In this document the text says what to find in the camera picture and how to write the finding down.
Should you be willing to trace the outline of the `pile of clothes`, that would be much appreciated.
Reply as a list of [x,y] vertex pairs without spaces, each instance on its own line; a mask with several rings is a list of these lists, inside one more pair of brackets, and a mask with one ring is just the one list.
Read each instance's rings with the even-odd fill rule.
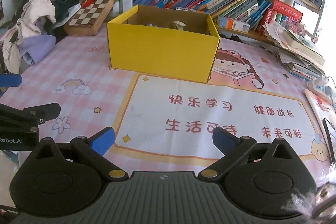
[[42,61],[59,40],[56,29],[79,8],[79,0],[23,0],[3,39],[5,69],[20,74],[24,64]]

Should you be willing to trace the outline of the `pink checkered table mat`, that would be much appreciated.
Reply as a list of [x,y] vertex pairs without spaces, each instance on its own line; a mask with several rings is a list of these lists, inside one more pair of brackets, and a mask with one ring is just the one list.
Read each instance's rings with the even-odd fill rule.
[[306,84],[266,50],[221,40],[241,55],[248,75],[200,84],[112,69],[105,34],[65,38],[1,103],[22,109],[57,102],[59,116],[40,127],[41,137],[56,142],[112,127],[116,140],[105,156],[128,173],[200,172],[222,156],[212,140],[217,126],[262,143],[283,138],[313,177],[327,173],[330,159]]

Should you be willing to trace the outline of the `wooden chess board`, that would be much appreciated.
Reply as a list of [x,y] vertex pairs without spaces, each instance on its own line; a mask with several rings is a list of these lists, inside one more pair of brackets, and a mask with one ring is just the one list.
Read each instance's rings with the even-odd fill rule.
[[68,35],[94,36],[112,10],[117,0],[93,0],[85,9],[80,8],[66,23],[64,30]]

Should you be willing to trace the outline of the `white power strip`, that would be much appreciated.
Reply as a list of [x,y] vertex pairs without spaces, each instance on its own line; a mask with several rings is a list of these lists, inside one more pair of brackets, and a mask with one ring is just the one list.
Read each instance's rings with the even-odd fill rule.
[[328,102],[335,103],[335,91],[328,85],[329,79],[325,76],[315,78],[307,83],[308,90],[317,95],[319,98]]

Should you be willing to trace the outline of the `stack of papers and books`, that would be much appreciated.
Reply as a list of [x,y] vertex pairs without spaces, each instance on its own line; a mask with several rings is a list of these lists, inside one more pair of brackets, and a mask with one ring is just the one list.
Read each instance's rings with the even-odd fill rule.
[[286,30],[276,21],[263,27],[267,38],[274,42],[281,62],[291,74],[307,81],[325,76],[325,59],[315,51],[310,41]]

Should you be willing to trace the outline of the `yellow cardboard box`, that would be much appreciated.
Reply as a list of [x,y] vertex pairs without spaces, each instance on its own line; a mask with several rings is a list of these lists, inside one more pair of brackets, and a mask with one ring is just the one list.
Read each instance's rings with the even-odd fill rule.
[[[169,28],[186,24],[183,31]],[[220,36],[204,13],[136,5],[106,25],[113,68],[206,83]]]

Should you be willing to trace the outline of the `orange white small box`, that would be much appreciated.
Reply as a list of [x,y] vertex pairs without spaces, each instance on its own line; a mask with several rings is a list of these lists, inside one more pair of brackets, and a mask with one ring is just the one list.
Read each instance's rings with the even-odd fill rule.
[[242,21],[233,20],[228,17],[220,16],[218,17],[217,24],[220,27],[227,28],[230,30],[240,31],[243,33],[249,32],[250,25]]

